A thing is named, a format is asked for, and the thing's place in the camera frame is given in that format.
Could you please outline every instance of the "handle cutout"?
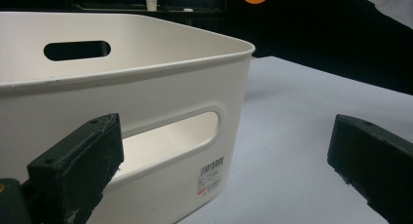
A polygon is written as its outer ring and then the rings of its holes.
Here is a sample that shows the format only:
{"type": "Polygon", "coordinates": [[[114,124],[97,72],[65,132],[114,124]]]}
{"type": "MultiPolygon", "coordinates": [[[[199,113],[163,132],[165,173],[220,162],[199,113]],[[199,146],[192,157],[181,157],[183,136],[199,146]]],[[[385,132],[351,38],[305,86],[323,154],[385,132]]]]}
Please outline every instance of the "handle cutout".
{"type": "Polygon", "coordinates": [[[105,41],[51,43],[43,50],[52,61],[103,57],[108,56],[110,51],[110,45],[105,41]]]}
{"type": "Polygon", "coordinates": [[[218,115],[206,112],[160,128],[124,138],[125,160],[114,177],[182,154],[211,139],[218,115]]]}

